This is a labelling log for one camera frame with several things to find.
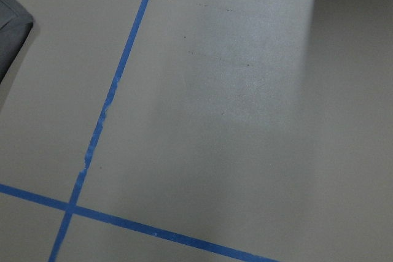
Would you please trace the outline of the blue tape line lengthwise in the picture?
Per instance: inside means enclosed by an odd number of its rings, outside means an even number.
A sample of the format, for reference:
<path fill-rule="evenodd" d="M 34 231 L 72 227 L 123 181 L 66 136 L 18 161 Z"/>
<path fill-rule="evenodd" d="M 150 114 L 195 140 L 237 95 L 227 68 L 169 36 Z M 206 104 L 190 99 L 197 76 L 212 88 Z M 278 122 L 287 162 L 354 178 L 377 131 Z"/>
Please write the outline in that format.
<path fill-rule="evenodd" d="M 111 85 L 109 87 L 109 90 L 107 92 L 106 98 L 104 100 L 101 112 L 99 114 L 98 120 L 96 122 L 96 126 L 93 130 L 93 133 L 91 135 L 87 150 L 84 155 L 84 166 L 80 170 L 80 172 L 77 175 L 76 181 L 74 183 L 72 193 L 70 195 L 69 201 L 67 203 L 60 227 L 58 229 L 58 232 L 56 234 L 55 241 L 53 243 L 50 256 L 49 256 L 49 262 L 55 262 L 57 259 L 57 256 L 60 252 L 60 248 L 63 244 L 63 241 L 66 237 L 66 234 L 68 232 L 69 225 L 71 223 L 71 219 L 73 215 L 75 214 L 77 203 L 80 197 L 80 193 L 83 189 L 85 179 L 87 177 L 91 161 L 94 156 L 95 149 L 98 145 L 99 139 L 101 137 L 101 133 L 104 128 L 104 123 L 106 121 L 107 117 L 107 111 L 110 109 L 110 106 L 115 98 L 119 82 L 121 81 L 123 72 L 125 70 L 126 63 L 129 59 L 130 53 L 133 48 L 133 44 L 135 42 L 137 33 L 139 31 L 139 27 L 142 22 L 142 18 L 144 16 L 144 13 L 146 11 L 147 5 L 148 5 L 149 0 L 141 0 L 138 11 L 136 12 L 136 16 L 134 18 L 132 27 L 130 29 L 130 33 L 128 35 L 128 38 L 126 40 L 124 49 L 122 51 L 119 63 L 116 67 L 114 76 L 111 81 Z"/>

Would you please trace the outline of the blue tape line crosswise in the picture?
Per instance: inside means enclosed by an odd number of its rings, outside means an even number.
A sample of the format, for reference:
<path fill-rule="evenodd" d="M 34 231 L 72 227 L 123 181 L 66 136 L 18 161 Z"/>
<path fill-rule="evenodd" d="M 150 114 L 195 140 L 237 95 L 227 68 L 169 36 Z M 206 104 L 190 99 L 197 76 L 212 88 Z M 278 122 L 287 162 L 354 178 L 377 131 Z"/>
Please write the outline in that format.
<path fill-rule="evenodd" d="M 1 185 L 1 193 L 26 201 L 31 201 L 42 206 L 58 209 L 64 212 L 65 221 L 59 227 L 58 235 L 53 244 L 49 261 L 56 260 L 56 256 L 64 241 L 68 226 L 73 215 L 78 215 L 99 222 L 108 223 L 113 226 L 129 229 L 138 233 L 146 234 L 152 237 L 164 239 L 166 241 L 175 242 L 177 244 L 186 245 L 195 249 L 204 250 L 240 261 L 272 261 L 271 258 L 253 255 L 251 253 L 247 253 L 230 247 L 225 247 L 223 245 L 214 244 L 194 237 L 156 228 L 143 223 L 134 222 L 124 218 L 116 217 L 114 215 L 105 214 L 103 212 L 88 209 L 86 207 L 70 205 L 67 202 L 35 194 L 19 188 L 10 187 L 8 185 Z"/>

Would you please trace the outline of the dark brown t-shirt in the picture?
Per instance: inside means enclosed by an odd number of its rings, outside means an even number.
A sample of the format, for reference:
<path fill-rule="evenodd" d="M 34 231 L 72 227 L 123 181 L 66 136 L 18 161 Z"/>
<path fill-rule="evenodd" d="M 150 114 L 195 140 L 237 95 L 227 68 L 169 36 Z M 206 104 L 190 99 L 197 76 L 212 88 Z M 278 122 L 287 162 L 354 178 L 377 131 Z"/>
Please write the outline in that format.
<path fill-rule="evenodd" d="M 1 81 L 34 24 L 33 16 L 17 0 L 1 0 Z"/>

